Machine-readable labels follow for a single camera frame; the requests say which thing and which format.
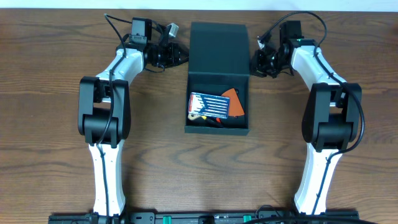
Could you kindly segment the dark green box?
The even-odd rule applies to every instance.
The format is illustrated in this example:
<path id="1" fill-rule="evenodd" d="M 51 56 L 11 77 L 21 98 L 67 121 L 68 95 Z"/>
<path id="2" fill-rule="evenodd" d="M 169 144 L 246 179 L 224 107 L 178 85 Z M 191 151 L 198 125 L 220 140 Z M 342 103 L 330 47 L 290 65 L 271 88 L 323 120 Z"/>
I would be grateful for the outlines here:
<path id="1" fill-rule="evenodd" d="M 242 24 L 192 22 L 186 106 L 192 92 L 222 95 L 234 89 L 242 116 L 222 119 L 221 128 L 203 118 L 185 119 L 185 132 L 245 136 L 249 133 L 249 39 Z"/>

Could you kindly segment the orange scraper wooden handle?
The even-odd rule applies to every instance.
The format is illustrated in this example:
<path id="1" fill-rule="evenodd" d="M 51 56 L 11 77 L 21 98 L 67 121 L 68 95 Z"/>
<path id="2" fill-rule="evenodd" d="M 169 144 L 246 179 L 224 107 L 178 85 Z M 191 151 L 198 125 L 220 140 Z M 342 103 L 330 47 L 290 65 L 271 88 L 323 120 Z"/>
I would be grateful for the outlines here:
<path id="1" fill-rule="evenodd" d="M 229 116 L 227 118 L 229 118 L 229 117 L 236 118 L 236 117 L 245 115 L 243 106 L 238 98 L 237 90 L 235 90 L 234 88 L 231 88 L 231 89 L 225 91 L 223 94 L 218 95 L 218 96 L 225 96 L 225 97 L 230 98 Z M 187 118 L 190 121 L 202 119 L 200 115 L 193 115 L 193 114 L 188 114 Z"/>

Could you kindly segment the blue precision screwdriver set case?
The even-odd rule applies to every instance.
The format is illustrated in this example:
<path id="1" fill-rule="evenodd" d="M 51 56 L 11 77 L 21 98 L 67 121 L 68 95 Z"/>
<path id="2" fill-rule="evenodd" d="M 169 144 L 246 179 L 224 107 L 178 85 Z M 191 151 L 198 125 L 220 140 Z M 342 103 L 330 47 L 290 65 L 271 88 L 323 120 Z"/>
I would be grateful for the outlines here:
<path id="1" fill-rule="evenodd" d="M 191 92 L 188 114 L 226 119 L 229 116 L 230 98 L 218 95 Z"/>

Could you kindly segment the black yellow screwdriver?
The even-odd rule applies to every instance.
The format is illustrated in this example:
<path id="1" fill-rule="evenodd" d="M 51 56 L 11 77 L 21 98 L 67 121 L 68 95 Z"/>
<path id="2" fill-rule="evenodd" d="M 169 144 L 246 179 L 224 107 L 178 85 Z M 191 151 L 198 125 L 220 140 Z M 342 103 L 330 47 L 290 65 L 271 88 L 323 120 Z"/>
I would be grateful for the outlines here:
<path id="1" fill-rule="evenodd" d="M 224 126 L 214 118 L 207 117 L 207 116 L 201 116 L 201 118 L 204 119 L 206 121 L 206 123 L 212 127 L 224 128 Z"/>

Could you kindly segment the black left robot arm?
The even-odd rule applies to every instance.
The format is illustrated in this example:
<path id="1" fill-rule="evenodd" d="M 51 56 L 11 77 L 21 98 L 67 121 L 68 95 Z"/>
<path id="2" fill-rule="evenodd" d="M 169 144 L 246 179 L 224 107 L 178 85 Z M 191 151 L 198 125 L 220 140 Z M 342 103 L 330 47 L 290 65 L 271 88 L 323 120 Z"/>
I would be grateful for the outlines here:
<path id="1" fill-rule="evenodd" d="M 163 72 L 188 61 L 188 52 L 173 42 L 178 25 L 139 17 L 129 24 L 131 31 L 118 37 L 113 61 L 96 76 L 83 77 L 79 85 L 78 131 L 93 160 L 93 214 L 98 223 L 121 222 L 124 215 L 121 156 L 131 128 L 132 81 L 147 65 Z"/>

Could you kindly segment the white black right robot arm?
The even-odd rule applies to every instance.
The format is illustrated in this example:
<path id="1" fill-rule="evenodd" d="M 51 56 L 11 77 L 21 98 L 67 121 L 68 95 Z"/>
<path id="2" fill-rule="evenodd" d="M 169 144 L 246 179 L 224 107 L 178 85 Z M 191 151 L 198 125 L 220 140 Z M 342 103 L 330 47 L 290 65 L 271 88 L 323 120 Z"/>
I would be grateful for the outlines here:
<path id="1" fill-rule="evenodd" d="M 268 30 L 258 39 L 251 72 L 272 78 L 297 72 L 310 91 L 301 127 L 307 158 L 294 203 L 299 214 L 321 215 L 326 211 L 327 193 L 339 159 L 363 138 L 362 89 L 332 69 L 320 44 L 303 36 L 300 21 L 278 21 L 276 26 L 279 48 L 268 46 Z"/>

